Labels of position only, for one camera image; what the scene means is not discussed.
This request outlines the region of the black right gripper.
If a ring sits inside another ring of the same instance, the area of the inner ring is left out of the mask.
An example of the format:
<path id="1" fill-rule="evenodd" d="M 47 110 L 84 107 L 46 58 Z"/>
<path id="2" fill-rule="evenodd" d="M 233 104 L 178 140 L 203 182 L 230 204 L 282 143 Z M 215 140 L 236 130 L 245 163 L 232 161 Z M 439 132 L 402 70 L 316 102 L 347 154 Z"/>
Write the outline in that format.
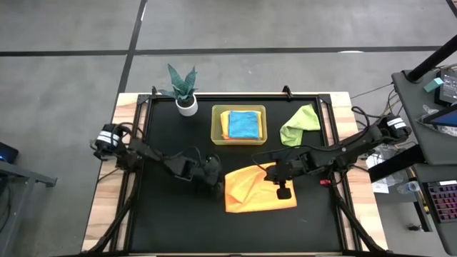
<path id="1" fill-rule="evenodd" d="M 271 166 L 266 169 L 265 180 L 279 186 L 276 190 L 278 199 L 290 199 L 292 197 L 291 189 L 286 186 L 286 182 L 303 175 L 303 163 L 300 160 L 291 160 L 288 162 L 289 172 L 276 173 Z"/>

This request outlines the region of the orange microfiber towel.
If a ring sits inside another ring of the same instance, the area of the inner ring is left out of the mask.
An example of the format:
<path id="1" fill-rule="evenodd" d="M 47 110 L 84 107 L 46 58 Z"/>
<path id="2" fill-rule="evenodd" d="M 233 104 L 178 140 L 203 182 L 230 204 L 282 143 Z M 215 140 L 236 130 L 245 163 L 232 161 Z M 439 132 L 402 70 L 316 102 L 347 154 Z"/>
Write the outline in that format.
<path id="1" fill-rule="evenodd" d="M 259 121 L 259 128 L 260 128 L 260 135 L 261 137 L 259 139 L 241 139 L 241 138 L 230 138 L 229 137 L 229 114 L 230 111 L 224 111 L 221 113 L 220 118 L 221 118 L 221 128 L 222 128 L 222 137 L 225 140 L 260 140 L 263 138 L 263 129 L 262 129 L 262 123 L 261 123 L 261 112 L 256 111 L 258 113 L 258 121 Z"/>
<path id="2" fill-rule="evenodd" d="M 227 213 L 272 211 L 297 207 L 293 182 L 287 181 L 291 197 L 279 199 L 279 185 L 266 181 L 266 172 L 256 165 L 240 168 L 224 176 L 224 201 Z"/>

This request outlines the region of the blue microfiber towel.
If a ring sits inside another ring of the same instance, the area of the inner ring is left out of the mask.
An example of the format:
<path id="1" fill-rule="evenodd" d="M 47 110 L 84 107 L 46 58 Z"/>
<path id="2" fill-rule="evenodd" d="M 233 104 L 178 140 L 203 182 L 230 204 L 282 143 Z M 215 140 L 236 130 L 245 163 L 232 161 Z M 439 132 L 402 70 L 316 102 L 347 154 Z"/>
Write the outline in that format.
<path id="1" fill-rule="evenodd" d="M 258 113 L 255 111 L 231 111 L 228 115 L 230 138 L 259 139 Z"/>

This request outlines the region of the green microfiber towel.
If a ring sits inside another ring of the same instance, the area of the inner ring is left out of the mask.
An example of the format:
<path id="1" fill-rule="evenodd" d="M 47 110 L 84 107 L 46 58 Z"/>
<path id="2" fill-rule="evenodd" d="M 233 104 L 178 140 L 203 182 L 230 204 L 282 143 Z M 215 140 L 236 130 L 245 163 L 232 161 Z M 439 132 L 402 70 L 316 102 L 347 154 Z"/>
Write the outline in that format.
<path id="1" fill-rule="evenodd" d="M 281 127 L 280 140 L 284 146 L 299 146 L 304 131 L 319 131 L 320 121 L 311 104 L 301 106 Z"/>

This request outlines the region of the yellow translucent plastic bin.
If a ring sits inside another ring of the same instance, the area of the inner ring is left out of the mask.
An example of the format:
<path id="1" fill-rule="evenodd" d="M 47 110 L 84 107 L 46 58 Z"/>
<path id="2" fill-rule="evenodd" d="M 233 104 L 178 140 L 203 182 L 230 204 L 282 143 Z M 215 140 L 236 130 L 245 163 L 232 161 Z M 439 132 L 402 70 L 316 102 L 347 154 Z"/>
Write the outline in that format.
<path id="1" fill-rule="evenodd" d="M 225 139 L 223 137 L 223 126 L 221 123 L 221 114 L 226 111 L 257 111 L 260 113 L 258 116 L 258 123 L 260 126 L 260 139 Z M 268 139 L 268 130 L 266 124 L 266 108 L 263 105 L 214 105 L 212 107 L 211 115 L 211 140 L 214 144 L 220 146 L 228 145 L 246 145 L 246 146 L 260 146 Z"/>

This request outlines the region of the snake plant in white pot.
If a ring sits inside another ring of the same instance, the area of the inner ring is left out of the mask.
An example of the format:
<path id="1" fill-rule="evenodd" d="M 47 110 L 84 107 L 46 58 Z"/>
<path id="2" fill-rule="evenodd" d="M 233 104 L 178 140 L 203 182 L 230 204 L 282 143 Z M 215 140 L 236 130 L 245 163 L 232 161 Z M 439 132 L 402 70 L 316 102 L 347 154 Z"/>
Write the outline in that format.
<path id="1" fill-rule="evenodd" d="M 197 88 L 195 87 L 197 71 L 193 67 L 183 79 L 178 71 L 171 65 L 167 64 L 172 91 L 159 89 L 162 96 L 168 96 L 175 100 L 176 107 L 182 116 L 193 116 L 198 111 L 198 102 L 194 96 Z"/>

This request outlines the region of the clear plastic bag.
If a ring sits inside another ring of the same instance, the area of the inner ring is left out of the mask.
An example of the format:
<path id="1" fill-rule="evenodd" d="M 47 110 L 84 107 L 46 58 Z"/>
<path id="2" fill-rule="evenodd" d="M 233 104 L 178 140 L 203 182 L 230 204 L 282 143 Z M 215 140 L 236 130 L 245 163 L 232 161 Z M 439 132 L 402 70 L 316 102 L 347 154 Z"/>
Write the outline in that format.
<path id="1" fill-rule="evenodd" d="M 391 157 L 395 156 L 398 153 L 398 150 L 393 146 L 380 145 L 374 149 L 374 152 L 366 158 L 366 166 L 372 168 L 375 165 L 378 165 L 384 161 L 387 161 Z M 391 174 L 381 180 L 376 182 L 383 182 L 392 187 L 403 182 L 403 177 L 399 172 Z"/>

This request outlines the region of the black desk crossbar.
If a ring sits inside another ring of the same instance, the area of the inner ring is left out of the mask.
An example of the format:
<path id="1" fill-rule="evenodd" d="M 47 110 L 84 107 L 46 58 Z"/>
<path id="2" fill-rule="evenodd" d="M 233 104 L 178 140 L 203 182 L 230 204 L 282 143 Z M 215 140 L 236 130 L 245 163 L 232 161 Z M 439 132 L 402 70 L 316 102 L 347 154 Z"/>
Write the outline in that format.
<path id="1" fill-rule="evenodd" d="M 391 174 L 408 168 L 417 163 L 425 163 L 423 152 L 419 145 L 412 146 L 394 157 L 371 167 L 368 170 L 371 182 L 381 180 Z"/>

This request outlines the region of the clear plastic bottle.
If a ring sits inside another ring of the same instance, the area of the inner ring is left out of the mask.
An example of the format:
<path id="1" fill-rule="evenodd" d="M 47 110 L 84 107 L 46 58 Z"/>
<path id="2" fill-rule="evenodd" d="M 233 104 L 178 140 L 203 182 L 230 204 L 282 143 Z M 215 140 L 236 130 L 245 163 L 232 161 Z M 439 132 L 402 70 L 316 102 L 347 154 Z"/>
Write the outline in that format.
<path id="1" fill-rule="evenodd" d="M 401 184 L 397 187 L 397 191 L 400 194 L 410 194 L 415 193 L 421 190 L 420 184 L 417 181 L 409 181 L 407 183 Z"/>

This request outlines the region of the grey desk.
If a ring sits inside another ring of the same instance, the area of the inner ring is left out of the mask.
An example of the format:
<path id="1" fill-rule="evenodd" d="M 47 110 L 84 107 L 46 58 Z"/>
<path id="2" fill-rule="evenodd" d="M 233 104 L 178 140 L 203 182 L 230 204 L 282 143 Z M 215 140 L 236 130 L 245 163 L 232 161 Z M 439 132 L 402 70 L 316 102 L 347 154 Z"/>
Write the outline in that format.
<path id="1" fill-rule="evenodd" d="M 418 122 L 426 112 L 423 105 L 431 109 L 442 109 L 434 103 L 434 94 L 423 87 L 436 77 L 436 72 L 425 74 L 418 83 L 407 80 L 404 72 L 393 73 L 394 88 L 403 104 L 413 133 L 423 157 L 431 165 L 457 165 L 457 137 L 438 132 Z"/>
<path id="2" fill-rule="evenodd" d="M 435 224 L 438 236 L 443 244 L 445 252 L 451 256 L 457 256 L 457 222 L 440 223 L 438 216 L 433 211 L 431 197 L 428 194 L 427 183 L 434 181 L 457 180 L 457 166 L 432 166 L 428 164 L 416 164 L 413 166 L 416 178 L 421 186 L 426 205 Z"/>

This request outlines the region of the backlit keyboard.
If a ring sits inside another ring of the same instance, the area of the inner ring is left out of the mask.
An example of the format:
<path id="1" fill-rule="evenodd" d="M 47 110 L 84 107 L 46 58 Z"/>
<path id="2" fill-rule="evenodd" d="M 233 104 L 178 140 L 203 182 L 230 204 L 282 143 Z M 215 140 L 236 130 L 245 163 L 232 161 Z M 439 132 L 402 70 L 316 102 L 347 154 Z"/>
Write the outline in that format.
<path id="1" fill-rule="evenodd" d="M 457 222 L 457 180 L 434 181 L 426 186 L 438 221 Z"/>

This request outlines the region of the small teal box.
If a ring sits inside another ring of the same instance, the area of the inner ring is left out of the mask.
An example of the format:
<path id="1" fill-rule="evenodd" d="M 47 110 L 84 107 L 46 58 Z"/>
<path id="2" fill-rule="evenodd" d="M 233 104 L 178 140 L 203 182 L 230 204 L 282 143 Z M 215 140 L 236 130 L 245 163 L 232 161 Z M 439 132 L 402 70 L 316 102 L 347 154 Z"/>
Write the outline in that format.
<path id="1" fill-rule="evenodd" d="M 430 93 L 432 91 L 435 91 L 437 88 L 439 88 L 443 84 L 443 80 L 438 77 L 432 79 L 430 82 L 428 82 L 424 87 L 424 91 L 427 93 Z"/>

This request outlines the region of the black round pole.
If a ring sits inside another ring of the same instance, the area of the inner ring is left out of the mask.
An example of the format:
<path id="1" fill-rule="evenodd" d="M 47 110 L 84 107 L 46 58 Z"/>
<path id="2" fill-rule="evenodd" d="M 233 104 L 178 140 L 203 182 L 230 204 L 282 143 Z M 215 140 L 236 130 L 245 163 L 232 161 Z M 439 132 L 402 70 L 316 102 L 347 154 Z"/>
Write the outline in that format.
<path id="1" fill-rule="evenodd" d="M 440 64 L 450 55 L 457 51 L 457 34 L 446 42 L 441 48 L 431 54 L 427 59 L 420 63 L 415 69 L 406 74 L 408 81 L 415 83 L 428 73 L 433 67 Z"/>

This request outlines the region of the blue-lit black device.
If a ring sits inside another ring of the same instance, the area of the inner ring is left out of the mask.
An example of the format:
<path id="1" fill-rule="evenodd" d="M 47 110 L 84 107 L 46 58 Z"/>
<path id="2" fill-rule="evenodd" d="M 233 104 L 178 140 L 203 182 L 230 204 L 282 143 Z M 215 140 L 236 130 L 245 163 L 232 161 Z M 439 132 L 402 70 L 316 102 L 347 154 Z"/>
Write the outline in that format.
<path id="1" fill-rule="evenodd" d="M 5 143 L 0 142 L 0 161 L 14 164 L 18 158 L 19 151 Z"/>

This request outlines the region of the black metal table frame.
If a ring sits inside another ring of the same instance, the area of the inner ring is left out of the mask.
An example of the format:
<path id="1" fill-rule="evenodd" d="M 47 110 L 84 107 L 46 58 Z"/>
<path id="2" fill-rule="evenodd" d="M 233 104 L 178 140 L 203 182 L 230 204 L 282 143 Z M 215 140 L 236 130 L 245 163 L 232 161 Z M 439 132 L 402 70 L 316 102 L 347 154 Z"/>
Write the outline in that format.
<path id="1" fill-rule="evenodd" d="M 318 99 L 323 112 L 321 127 L 328 133 L 326 138 L 330 143 L 347 138 L 356 133 L 356 120 L 351 112 L 351 100 L 347 92 L 310 92 L 310 96 Z M 150 93 L 121 93 L 115 105 L 113 121 L 138 121 L 140 125 L 146 122 L 145 103 L 151 97 Z M 112 173 L 114 161 L 103 162 L 100 176 L 106 180 L 98 183 L 89 214 L 81 252 L 92 249 L 101 239 L 102 233 L 114 221 L 118 210 L 123 206 L 124 197 L 130 196 L 136 175 L 128 173 L 122 175 L 120 171 Z M 361 225 L 372 239 L 382 248 L 388 244 L 381 223 L 378 206 L 371 187 L 369 175 L 361 169 L 354 168 L 346 174 L 346 188 L 348 193 L 344 198 L 352 200 L 353 212 Z"/>

